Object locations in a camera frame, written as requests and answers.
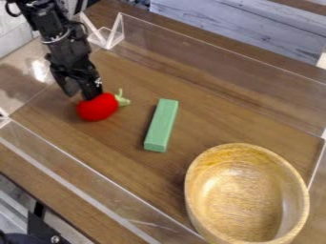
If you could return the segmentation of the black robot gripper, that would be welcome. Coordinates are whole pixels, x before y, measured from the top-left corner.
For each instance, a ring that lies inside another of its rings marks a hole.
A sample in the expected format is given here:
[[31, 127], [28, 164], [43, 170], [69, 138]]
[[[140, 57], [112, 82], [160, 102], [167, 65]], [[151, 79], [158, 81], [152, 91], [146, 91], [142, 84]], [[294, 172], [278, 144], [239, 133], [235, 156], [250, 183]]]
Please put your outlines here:
[[81, 89], [85, 100], [103, 94], [101, 78], [89, 59], [91, 45], [84, 30], [44, 30], [41, 43], [48, 47], [45, 59], [64, 94], [73, 97]]

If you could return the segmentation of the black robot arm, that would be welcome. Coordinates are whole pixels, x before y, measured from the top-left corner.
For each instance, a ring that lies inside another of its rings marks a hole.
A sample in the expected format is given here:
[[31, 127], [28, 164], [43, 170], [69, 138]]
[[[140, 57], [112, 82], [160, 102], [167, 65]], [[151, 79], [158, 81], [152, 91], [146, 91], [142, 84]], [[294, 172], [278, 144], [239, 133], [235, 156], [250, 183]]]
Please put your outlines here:
[[85, 24], [71, 20], [60, 0], [5, 0], [11, 17], [24, 16], [49, 53], [52, 77], [68, 97], [81, 92], [85, 100], [101, 93], [101, 80], [91, 61], [92, 48]]

